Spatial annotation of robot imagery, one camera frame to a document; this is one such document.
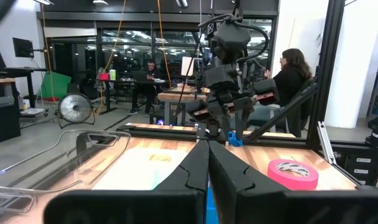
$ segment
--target masking tape roll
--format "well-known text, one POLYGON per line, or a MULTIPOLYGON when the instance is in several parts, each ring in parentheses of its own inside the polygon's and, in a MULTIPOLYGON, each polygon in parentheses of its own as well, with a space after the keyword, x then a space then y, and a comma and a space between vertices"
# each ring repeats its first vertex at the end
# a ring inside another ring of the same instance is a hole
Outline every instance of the masking tape roll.
POLYGON ((268 177, 290 190, 314 190, 318 186, 318 172, 298 161, 276 159, 269 162, 268 177), (296 172, 301 177, 295 177, 283 171, 296 172))

